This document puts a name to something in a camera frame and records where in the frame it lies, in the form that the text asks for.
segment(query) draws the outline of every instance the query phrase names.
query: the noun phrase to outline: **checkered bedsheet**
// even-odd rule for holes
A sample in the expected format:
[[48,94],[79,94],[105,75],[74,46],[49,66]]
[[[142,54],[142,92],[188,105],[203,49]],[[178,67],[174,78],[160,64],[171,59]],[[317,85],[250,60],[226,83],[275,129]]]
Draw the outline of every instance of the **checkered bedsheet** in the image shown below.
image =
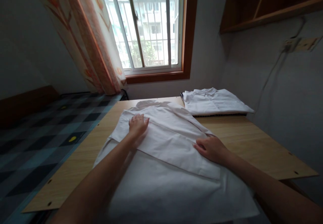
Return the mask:
[[0,223],[34,217],[21,211],[122,96],[62,96],[0,132]]

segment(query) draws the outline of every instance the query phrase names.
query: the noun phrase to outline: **hand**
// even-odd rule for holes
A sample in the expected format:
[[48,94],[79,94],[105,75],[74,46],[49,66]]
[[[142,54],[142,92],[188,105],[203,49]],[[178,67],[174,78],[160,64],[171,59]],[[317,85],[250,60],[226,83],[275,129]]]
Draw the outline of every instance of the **hand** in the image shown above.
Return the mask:
[[217,137],[199,138],[193,146],[202,156],[221,165],[225,165],[232,154]]
[[144,115],[137,114],[129,120],[129,134],[135,138],[145,133],[149,124],[149,118],[144,120]]

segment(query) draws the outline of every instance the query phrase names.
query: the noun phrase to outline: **glass pane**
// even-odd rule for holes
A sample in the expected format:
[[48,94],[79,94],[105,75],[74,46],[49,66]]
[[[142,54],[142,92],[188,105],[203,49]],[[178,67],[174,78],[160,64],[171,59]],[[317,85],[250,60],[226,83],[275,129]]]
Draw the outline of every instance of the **glass pane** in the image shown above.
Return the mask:
[[179,0],[169,0],[171,22],[171,58],[172,64],[178,64],[178,19]]
[[[121,24],[118,19],[114,2],[113,0],[105,0],[105,3],[107,5],[109,17],[112,23],[113,33],[119,51],[122,67],[131,68],[125,41],[122,35]],[[134,67],[142,67],[129,0],[118,0],[118,4]]]
[[145,66],[168,65],[166,0],[134,0]]

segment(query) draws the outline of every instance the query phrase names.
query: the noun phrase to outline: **window sill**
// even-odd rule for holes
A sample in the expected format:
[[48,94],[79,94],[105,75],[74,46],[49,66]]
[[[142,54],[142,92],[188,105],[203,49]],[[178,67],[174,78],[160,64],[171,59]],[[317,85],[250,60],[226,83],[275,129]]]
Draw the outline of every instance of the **window sill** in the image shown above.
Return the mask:
[[151,82],[189,79],[189,75],[190,75],[190,72],[174,71],[174,72],[128,75],[126,76],[126,79],[128,84],[137,84],[137,83],[151,83]]

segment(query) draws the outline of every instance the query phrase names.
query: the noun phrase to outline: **wooden shelf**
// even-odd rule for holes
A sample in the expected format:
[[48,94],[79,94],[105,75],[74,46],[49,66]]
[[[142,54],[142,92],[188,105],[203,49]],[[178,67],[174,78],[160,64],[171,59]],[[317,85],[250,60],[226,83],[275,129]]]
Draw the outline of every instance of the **wooden shelf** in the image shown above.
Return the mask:
[[323,0],[226,0],[220,33],[244,30],[323,9]]

